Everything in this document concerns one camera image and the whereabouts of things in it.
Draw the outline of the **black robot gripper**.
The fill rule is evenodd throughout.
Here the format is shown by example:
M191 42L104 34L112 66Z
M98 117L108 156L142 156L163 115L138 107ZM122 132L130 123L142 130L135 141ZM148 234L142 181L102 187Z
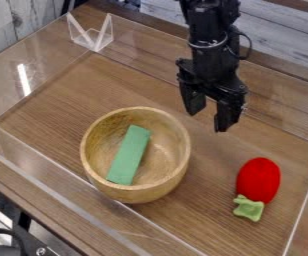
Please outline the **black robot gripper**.
M247 55L239 55L239 44L230 42L190 42L191 58L179 58L177 80L186 112L195 115L206 107L206 98L217 101L214 130L226 132L238 122L247 87L237 69Z

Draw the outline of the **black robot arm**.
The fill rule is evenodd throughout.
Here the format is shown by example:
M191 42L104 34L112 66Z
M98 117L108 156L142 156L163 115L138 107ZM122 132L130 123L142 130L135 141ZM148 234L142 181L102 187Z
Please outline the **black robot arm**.
M238 122L247 86L237 70L251 54L250 37L234 25L239 0L178 0L186 24L191 58L178 58L177 80L186 112L195 115L206 98L217 102L214 131L226 132Z

